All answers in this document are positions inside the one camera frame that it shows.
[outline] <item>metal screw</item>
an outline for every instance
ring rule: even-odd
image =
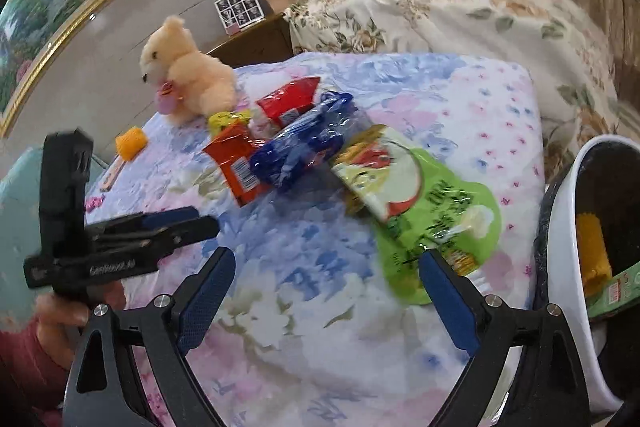
[[[491,308],[499,308],[500,306],[502,306],[502,299],[492,293],[484,298],[484,302],[489,304]]]
[[[159,295],[154,299],[154,306],[156,308],[166,308],[171,303],[171,297],[169,295]]]
[[[97,315],[98,317],[102,317],[103,315],[106,315],[108,311],[109,311],[109,307],[106,304],[98,304],[94,308],[94,315]]]
[[[546,312],[549,315],[553,315],[554,317],[559,317],[560,315],[562,315],[562,310],[560,309],[560,306],[553,303],[546,305]]]

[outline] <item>red snack wrapper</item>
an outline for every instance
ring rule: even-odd
[[[249,158],[262,145],[249,134],[246,124],[238,121],[223,132],[204,148],[209,156],[220,166],[226,182],[236,201],[243,206],[268,189],[251,172]]]
[[[284,129],[301,114],[314,107],[314,93],[319,83],[319,76],[297,78],[256,100],[255,103],[269,120],[280,129]]]

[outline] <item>floral blanket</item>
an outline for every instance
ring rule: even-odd
[[[457,55],[303,54],[237,72],[242,90],[266,76],[318,75],[322,85],[353,93],[374,122],[401,131],[462,179],[486,184],[504,230],[470,279],[511,306],[527,306],[544,180],[540,118],[524,68]],[[391,294],[372,228],[345,215],[331,172],[316,169],[289,194],[270,192],[239,208],[201,152],[209,142],[203,121],[172,128],[156,114],[145,132],[148,147],[88,217],[192,204],[218,218],[217,238],[176,251],[158,272],[125,285],[129,306],[144,306],[173,292],[218,245],[234,251],[234,283],[203,343],[187,356],[226,425],[427,425],[466,353],[432,306],[405,306]],[[511,353],[488,418],[517,358]],[[143,353],[138,362],[154,412],[171,425]]]
[[[547,180],[618,126],[606,36],[571,0],[303,0],[295,52],[473,54],[523,65],[542,117]]]

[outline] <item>gray wall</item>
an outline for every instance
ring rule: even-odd
[[[80,126],[105,160],[114,138],[154,113],[153,92],[140,79],[146,38],[173,13],[180,14],[204,49],[224,34],[215,0],[113,0],[71,39],[41,77],[8,138],[0,141],[0,177],[27,146],[49,132]]]

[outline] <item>blue gripper pad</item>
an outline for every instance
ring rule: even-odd
[[[189,219],[200,217],[198,210],[193,206],[184,206],[182,208],[174,208],[174,210],[165,210],[164,212],[153,212],[147,214],[142,219],[142,226],[147,230],[155,230],[160,227],[167,227]]]
[[[198,347],[204,339],[213,317],[220,308],[222,299],[225,298],[226,292],[236,276],[234,253],[228,248],[222,248],[222,250],[223,253],[218,263],[205,275],[193,299],[180,314],[177,346],[183,356],[187,354],[188,350]],[[209,261],[214,262],[216,252],[213,253]],[[200,273],[206,272],[206,270],[207,264],[200,270]]]
[[[418,273],[424,289],[436,306],[436,311],[447,328],[447,333],[458,349],[464,349],[470,357],[480,347],[476,333],[476,318],[463,301],[447,274],[436,263],[435,250],[424,252],[418,260]]]

